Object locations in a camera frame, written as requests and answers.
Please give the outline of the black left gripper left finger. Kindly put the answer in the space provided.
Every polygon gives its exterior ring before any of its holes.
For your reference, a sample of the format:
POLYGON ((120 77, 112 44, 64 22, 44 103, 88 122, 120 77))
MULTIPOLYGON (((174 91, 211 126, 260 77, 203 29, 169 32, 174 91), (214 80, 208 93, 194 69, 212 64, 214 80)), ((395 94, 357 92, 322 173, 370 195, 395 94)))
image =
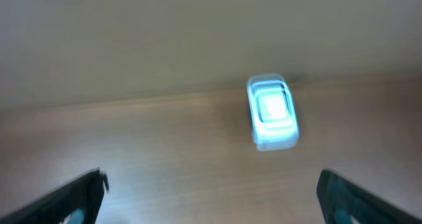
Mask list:
POLYGON ((1 218, 6 224, 95 223, 109 190, 107 175, 95 169, 1 218))

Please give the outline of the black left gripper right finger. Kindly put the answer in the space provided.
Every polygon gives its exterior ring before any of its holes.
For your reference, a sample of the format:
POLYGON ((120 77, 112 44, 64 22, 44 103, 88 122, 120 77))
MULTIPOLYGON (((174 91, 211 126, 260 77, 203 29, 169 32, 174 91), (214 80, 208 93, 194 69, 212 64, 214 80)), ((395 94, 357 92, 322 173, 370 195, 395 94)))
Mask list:
POLYGON ((320 173, 316 194, 324 221, 329 224, 421 224, 420 219, 328 169, 320 173))

